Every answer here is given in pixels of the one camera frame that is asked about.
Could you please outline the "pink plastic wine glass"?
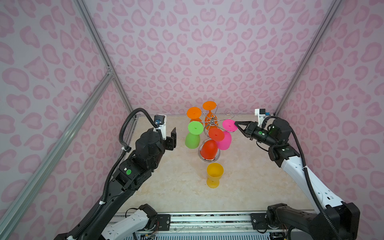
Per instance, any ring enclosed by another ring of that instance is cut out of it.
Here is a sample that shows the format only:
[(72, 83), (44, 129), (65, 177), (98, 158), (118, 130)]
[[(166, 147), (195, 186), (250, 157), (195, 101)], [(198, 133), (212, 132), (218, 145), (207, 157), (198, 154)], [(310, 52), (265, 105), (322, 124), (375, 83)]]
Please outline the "pink plastic wine glass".
[(235, 126), (235, 121), (228, 119), (224, 120), (223, 123), (224, 128), (224, 139), (217, 142), (218, 149), (221, 151), (225, 151), (229, 149), (231, 143), (232, 143), (232, 135), (231, 133), (235, 132), (238, 128)]

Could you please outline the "red plastic wine glass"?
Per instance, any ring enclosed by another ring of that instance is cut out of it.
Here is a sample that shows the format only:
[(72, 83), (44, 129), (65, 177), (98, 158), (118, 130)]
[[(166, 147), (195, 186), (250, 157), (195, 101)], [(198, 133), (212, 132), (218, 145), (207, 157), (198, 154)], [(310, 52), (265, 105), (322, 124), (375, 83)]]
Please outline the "red plastic wine glass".
[(205, 161), (214, 161), (218, 154), (217, 142), (224, 139), (224, 132), (219, 128), (208, 130), (209, 140), (205, 141), (200, 149), (200, 156)]

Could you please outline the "yellow plastic wine glass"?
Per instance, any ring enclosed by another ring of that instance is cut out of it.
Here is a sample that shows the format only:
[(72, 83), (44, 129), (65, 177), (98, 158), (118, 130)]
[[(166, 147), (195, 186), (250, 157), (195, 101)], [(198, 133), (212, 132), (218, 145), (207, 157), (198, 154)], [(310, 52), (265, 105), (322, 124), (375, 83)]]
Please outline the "yellow plastic wine glass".
[(209, 164), (207, 167), (207, 185), (214, 189), (220, 184), (220, 179), (224, 173), (224, 168), (218, 163)]

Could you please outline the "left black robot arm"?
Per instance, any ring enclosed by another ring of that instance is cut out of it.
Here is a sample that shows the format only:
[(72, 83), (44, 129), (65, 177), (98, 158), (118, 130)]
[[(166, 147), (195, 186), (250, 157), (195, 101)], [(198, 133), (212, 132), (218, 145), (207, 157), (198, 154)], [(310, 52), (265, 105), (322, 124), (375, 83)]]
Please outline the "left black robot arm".
[(177, 131), (163, 139), (159, 132), (148, 129), (135, 142), (135, 150), (121, 158), (109, 174), (99, 201), (68, 233), (57, 240), (123, 240), (132, 233), (153, 228), (157, 212), (148, 204), (140, 206), (133, 216), (110, 225), (120, 207), (151, 177), (166, 151), (177, 146)]

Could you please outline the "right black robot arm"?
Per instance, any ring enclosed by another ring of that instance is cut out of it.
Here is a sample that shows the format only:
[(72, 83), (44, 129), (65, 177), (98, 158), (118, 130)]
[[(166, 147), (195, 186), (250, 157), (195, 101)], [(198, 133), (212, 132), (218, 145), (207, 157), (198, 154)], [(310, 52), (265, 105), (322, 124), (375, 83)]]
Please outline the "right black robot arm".
[(310, 200), (316, 213), (310, 214), (286, 204), (268, 206), (265, 225), (297, 229), (314, 240), (355, 240), (358, 236), (360, 210), (334, 194), (308, 167), (299, 139), (290, 124), (276, 116), (273, 122), (235, 122), (248, 139), (267, 145), (271, 161), (287, 173)]

